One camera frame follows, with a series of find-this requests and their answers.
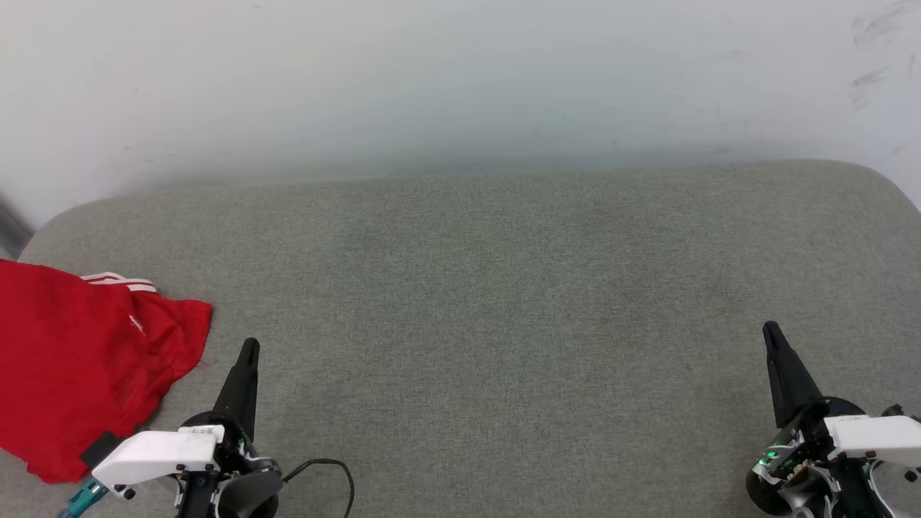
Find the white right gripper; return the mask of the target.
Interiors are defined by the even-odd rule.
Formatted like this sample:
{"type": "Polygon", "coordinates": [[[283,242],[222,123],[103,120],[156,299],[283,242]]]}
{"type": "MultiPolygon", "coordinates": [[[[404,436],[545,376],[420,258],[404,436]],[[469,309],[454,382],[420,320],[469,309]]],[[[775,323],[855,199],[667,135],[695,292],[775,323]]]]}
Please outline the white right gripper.
{"type": "Polygon", "coordinates": [[[825,398],[779,324],[762,331],[779,433],[745,478],[750,501],[780,517],[909,517],[884,497],[877,471],[902,468],[919,481],[919,419],[898,404],[872,417],[825,398]]]}

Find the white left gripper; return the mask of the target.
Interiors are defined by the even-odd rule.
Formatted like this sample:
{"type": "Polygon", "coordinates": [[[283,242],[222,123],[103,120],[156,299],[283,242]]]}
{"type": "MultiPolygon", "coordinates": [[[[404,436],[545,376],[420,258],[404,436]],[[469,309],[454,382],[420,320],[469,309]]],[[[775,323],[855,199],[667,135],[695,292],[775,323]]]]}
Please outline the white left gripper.
{"type": "Polygon", "coordinates": [[[138,432],[92,470],[123,499],[141,483],[164,482],[175,492],[178,517],[273,517],[283,488],[280,465],[262,456],[255,439],[260,343],[247,338],[213,411],[175,432],[138,432]]]}

